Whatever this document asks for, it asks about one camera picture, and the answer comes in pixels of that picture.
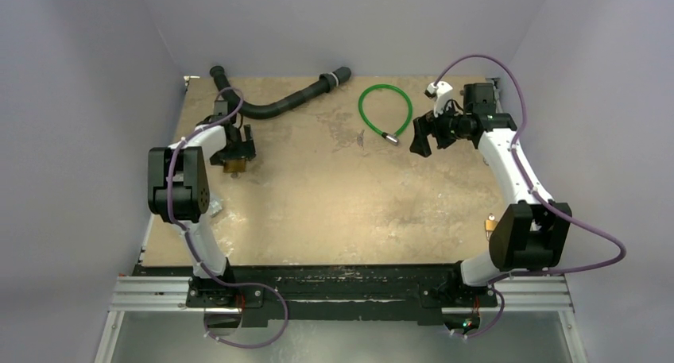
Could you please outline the large brass padlock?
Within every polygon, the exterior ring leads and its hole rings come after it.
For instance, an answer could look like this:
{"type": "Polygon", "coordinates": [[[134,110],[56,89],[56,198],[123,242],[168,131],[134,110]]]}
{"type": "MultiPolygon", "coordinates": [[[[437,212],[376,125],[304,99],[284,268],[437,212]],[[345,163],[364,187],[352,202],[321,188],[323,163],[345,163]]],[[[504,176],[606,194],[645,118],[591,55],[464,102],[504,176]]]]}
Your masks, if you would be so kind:
{"type": "Polygon", "coordinates": [[[246,171],[247,159],[225,160],[223,162],[223,171],[225,173],[243,173],[246,171]]]}

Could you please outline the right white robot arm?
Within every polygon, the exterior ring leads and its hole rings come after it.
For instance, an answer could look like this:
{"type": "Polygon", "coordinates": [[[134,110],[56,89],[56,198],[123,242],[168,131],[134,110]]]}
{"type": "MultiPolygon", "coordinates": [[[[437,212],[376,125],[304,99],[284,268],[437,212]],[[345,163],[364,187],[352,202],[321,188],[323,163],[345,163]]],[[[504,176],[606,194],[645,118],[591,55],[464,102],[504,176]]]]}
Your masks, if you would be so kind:
{"type": "Polygon", "coordinates": [[[460,262],[460,275],[447,282],[450,301],[468,303],[478,287],[503,274],[556,267],[570,227],[571,209],[543,188],[525,156],[515,156],[520,148],[517,125],[510,114],[497,111],[492,86],[467,84],[461,109],[451,97],[449,83],[430,83],[424,93],[434,107],[413,120],[410,152],[431,156],[430,137],[438,149],[459,140],[470,141],[496,177],[507,206],[491,232],[488,250],[460,262]]]}

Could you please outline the cable lock keys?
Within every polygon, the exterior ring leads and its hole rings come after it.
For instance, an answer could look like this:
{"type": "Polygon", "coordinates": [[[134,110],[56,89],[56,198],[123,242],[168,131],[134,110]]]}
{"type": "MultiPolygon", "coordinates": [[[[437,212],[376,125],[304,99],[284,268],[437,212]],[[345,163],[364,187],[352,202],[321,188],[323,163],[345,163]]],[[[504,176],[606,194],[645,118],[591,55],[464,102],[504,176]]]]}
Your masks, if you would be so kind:
{"type": "Polygon", "coordinates": [[[357,143],[357,145],[358,145],[361,149],[364,147],[364,133],[365,133],[365,130],[362,130],[362,131],[357,135],[357,138],[356,138],[356,143],[357,143]]]}

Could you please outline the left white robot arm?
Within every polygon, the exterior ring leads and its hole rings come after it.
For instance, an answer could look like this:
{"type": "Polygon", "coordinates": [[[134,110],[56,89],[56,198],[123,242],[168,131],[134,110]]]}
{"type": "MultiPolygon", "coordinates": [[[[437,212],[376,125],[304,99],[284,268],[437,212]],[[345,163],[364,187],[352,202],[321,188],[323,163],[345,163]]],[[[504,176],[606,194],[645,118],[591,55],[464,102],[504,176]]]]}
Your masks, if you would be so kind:
{"type": "Polygon", "coordinates": [[[225,115],[212,116],[179,141],[148,151],[149,210],[180,231],[192,260],[193,281],[210,281],[206,296],[216,306],[234,302],[237,283],[227,256],[219,249],[207,216],[211,202],[206,164],[227,145],[226,124],[242,103],[225,115]]]}

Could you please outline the green cable lock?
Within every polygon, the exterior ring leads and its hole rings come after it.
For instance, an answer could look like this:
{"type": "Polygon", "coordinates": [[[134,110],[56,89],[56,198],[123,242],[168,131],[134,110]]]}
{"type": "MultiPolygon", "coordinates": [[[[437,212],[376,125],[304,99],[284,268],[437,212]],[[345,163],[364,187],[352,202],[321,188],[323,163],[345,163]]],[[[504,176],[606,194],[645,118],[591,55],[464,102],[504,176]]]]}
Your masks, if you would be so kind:
{"type": "Polygon", "coordinates": [[[413,102],[401,88],[386,83],[367,87],[358,97],[358,114],[365,126],[393,146],[412,123],[413,102]]]}

